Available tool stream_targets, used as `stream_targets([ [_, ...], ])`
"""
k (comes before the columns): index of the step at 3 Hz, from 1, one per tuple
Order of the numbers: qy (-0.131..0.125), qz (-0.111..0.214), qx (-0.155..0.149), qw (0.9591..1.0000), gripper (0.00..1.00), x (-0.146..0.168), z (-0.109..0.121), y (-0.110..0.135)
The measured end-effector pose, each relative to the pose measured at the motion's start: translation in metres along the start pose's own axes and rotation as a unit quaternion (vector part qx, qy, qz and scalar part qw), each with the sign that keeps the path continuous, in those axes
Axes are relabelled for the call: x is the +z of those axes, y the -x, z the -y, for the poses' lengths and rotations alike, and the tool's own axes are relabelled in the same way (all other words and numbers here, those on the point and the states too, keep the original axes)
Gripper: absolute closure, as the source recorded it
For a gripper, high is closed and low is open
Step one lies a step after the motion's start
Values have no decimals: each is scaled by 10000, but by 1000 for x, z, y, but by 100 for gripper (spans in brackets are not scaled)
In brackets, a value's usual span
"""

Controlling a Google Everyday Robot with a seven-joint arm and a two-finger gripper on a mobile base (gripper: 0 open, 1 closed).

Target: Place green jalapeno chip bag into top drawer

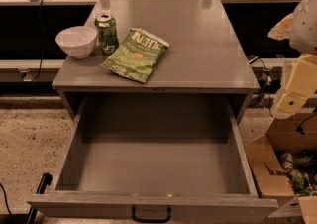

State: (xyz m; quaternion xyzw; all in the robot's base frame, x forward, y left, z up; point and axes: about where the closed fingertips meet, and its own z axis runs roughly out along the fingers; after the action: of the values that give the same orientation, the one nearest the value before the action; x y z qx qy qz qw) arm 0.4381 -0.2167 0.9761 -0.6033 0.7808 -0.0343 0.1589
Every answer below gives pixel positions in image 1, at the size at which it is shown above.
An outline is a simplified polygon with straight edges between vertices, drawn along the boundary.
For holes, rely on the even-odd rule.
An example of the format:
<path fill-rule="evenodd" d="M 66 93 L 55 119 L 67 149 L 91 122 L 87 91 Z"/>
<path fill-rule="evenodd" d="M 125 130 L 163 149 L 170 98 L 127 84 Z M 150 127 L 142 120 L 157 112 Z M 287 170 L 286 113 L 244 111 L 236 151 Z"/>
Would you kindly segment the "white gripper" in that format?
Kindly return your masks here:
<path fill-rule="evenodd" d="M 317 91 L 317 55 L 302 54 L 292 65 L 287 90 L 279 89 L 273 98 L 271 114 L 276 119 L 295 115 Z"/>

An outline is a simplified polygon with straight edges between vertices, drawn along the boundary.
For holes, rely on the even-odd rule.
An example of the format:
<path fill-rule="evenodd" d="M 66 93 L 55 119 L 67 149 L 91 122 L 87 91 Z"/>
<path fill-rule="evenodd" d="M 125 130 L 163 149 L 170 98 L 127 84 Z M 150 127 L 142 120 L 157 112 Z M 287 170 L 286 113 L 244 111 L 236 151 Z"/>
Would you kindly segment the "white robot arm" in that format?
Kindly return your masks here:
<path fill-rule="evenodd" d="M 290 46 L 300 52 L 295 62 L 284 65 L 281 86 L 273 101 L 272 116 L 286 119 L 317 91 L 317 0 L 301 0 L 268 36 L 279 41 L 289 39 Z"/>

